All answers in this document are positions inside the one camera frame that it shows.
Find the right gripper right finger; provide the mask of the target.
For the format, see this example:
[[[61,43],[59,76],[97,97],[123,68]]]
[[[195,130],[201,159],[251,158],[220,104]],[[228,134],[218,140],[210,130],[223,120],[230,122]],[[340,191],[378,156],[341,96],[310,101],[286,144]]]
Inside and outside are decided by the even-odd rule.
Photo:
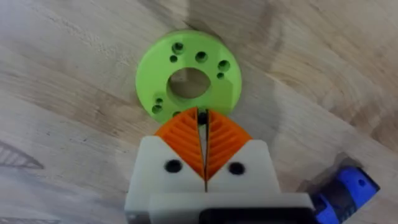
[[[206,189],[211,193],[280,193],[268,145],[237,123],[208,111]]]

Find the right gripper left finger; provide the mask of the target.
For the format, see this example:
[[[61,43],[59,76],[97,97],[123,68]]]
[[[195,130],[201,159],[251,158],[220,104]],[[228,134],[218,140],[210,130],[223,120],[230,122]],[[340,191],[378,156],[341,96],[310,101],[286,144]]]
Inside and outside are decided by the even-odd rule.
[[[205,192],[197,108],[142,138],[124,211],[127,220],[194,220]]]

